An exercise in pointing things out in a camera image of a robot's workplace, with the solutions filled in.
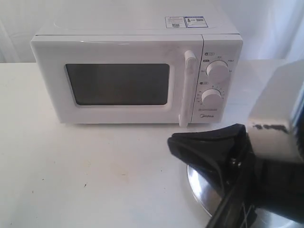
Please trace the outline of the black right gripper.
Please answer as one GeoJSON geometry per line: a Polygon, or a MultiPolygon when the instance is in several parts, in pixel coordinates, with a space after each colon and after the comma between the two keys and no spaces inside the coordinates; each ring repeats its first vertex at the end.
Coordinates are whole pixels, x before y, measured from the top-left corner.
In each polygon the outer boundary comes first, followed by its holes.
{"type": "Polygon", "coordinates": [[[257,158],[243,124],[205,132],[174,133],[173,156],[201,174],[222,197],[209,228],[242,228],[265,209],[304,221],[304,166],[257,158]]]}

